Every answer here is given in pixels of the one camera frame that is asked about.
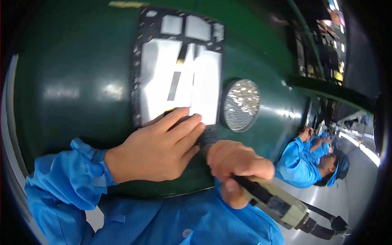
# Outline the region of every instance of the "blue esd jacket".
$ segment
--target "blue esd jacket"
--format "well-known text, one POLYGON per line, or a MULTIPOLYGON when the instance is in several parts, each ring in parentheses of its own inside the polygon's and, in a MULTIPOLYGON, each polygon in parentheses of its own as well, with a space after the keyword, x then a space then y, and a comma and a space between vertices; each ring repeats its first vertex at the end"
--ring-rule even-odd
POLYGON ((296 137, 276 163, 275 177, 297 188, 308 188, 322 179, 316 160, 310 153, 309 142, 304 143, 296 137))
MULTIPOLYGON (((320 135, 320 137, 318 137, 318 136, 312 136, 312 138, 310 139, 310 146, 314 146, 314 145, 316 144, 315 141, 314 141, 314 139, 324 139, 325 137, 327 137, 327 134, 324 133, 324 132, 320 135)), ((321 158, 322 156, 328 155, 328 152, 329 152, 329 144, 328 144, 327 142, 321 143, 321 146, 319 146, 318 148, 316 148, 316 149, 312 152, 313 157, 314 157, 315 159, 317 159, 317 165, 318 165, 319 162, 320 162, 320 158, 321 158)))
POLYGON ((248 204, 228 206, 217 188, 165 200, 117 199, 100 203, 104 225, 96 233, 84 210, 97 206, 115 185, 106 168, 106 151, 80 139, 72 151, 35 160, 26 179, 29 209, 50 244, 283 244, 275 222, 248 204))

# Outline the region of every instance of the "white protective film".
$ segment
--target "white protective film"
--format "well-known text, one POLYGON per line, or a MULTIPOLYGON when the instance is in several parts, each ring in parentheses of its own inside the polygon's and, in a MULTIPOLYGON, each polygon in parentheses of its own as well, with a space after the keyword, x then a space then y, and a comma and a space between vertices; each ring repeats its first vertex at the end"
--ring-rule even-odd
POLYGON ((140 84, 142 124, 175 107, 190 106, 206 125, 216 124, 221 54, 188 44, 184 63, 178 62, 181 41, 153 38, 143 44, 140 84), (168 101, 174 72, 181 72, 174 100, 168 101))

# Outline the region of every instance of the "blue cap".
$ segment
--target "blue cap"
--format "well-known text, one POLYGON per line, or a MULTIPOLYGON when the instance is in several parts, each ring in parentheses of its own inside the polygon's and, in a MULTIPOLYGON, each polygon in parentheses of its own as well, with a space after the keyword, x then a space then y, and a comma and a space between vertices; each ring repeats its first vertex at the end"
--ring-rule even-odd
POLYGON ((338 165, 336 166, 334 174, 332 175, 332 177, 327 182, 327 186, 328 187, 331 187, 331 186, 334 185, 334 183, 336 181, 336 174, 338 173, 338 168, 339 168, 339 162, 338 162, 338 165))
POLYGON ((344 179, 348 173, 348 169, 350 167, 350 162, 348 160, 348 156, 344 154, 342 151, 337 150, 335 148, 334 154, 338 156, 338 161, 336 164, 336 169, 334 174, 332 175, 331 178, 329 178, 327 182, 327 186, 331 187, 334 185, 336 179, 344 179))

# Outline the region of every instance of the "hand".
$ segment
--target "hand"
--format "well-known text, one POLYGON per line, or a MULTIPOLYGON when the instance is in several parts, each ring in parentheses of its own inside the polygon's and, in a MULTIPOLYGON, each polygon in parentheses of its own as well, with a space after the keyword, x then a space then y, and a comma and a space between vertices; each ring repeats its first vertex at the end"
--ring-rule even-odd
POLYGON ((329 137, 325 137, 325 138, 322 139, 322 142, 329 143, 330 140, 331 140, 331 139, 330 139, 329 137))
POLYGON ((321 143, 324 142, 324 139, 314 139, 314 142, 316 143, 316 145, 321 145, 321 143))
POLYGON ((114 182, 164 181, 180 177, 199 151, 199 146, 194 144, 205 129, 201 115, 195 114, 168 131, 187 114, 188 107, 179 108, 155 124, 133 132, 118 147, 109 149, 104 161, 114 182))
POLYGON ((305 127, 305 129, 298 135, 298 137, 302 140, 302 142, 306 142, 310 140, 310 137, 313 135, 313 128, 305 127))
POLYGON ((232 178, 231 173, 239 176, 257 176, 272 179, 275 168, 272 162, 257 155, 251 147, 241 142, 219 140, 208 151, 207 164, 210 165, 211 174, 221 183, 221 195, 234 209, 244 208, 248 199, 242 187, 232 178))

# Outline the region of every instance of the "yellow label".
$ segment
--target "yellow label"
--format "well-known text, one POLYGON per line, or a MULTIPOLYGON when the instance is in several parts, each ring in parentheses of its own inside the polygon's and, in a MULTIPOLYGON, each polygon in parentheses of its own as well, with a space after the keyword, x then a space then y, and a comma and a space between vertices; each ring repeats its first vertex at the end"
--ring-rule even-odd
POLYGON ((147 6, 149 3, 143 2, 126 2, 126 1, 111 1, 108 6, 117 8, 140 8, 142 6, 147 6))

